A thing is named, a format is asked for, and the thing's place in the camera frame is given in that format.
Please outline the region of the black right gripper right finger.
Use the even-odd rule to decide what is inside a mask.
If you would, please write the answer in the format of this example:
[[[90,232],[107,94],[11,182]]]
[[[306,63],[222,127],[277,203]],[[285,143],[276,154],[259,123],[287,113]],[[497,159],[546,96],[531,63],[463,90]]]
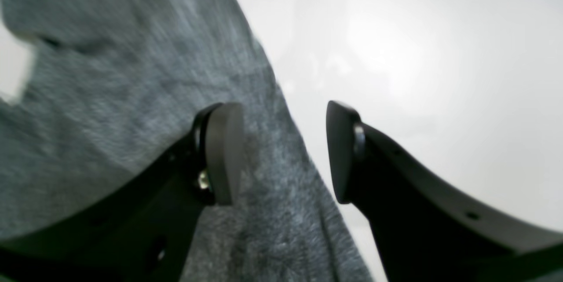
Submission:
[[[389,282],[560,282],[561,232],[519,220],[438,177],[331,100],[326,138],[336,199],[364,215]]]

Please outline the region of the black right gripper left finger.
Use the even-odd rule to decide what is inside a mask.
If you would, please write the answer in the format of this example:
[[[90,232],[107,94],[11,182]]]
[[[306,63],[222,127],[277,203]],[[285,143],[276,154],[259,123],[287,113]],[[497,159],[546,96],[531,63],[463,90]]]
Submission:
[[[1,242],[3,282],[177,282],[206,206],[233,205],[243,166],[239,103],[198,112],[190,132],[96,204]]]

